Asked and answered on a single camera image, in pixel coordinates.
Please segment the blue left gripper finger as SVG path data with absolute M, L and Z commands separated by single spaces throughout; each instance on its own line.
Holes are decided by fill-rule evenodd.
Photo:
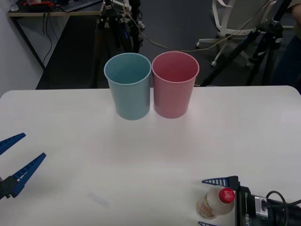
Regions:
M 47 155 L 42 153 L 15 174 L 0 182 L 0 198 L 16 198 Z
M 23 139 L 25 136 L 26 136 L 25 133 L 20 133 L 0 141 L 0 155 L 5 153 L 9 148 L 11 148 L 13 145 L 15 145 L 18 141 Z

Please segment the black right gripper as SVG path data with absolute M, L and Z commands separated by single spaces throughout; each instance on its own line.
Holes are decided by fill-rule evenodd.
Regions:
M 238 189 L 236 192 L 235 224 L 236 226 L 252 226 L 255 219 L 254 196 L 248 187 L 240 186 L 238 176 L 224 178 L 210 178 L 202 180 L 203 184 L 223 186 L 230 189 Z M 198 222 L 199 226 L 217 226 L 206 222 Z

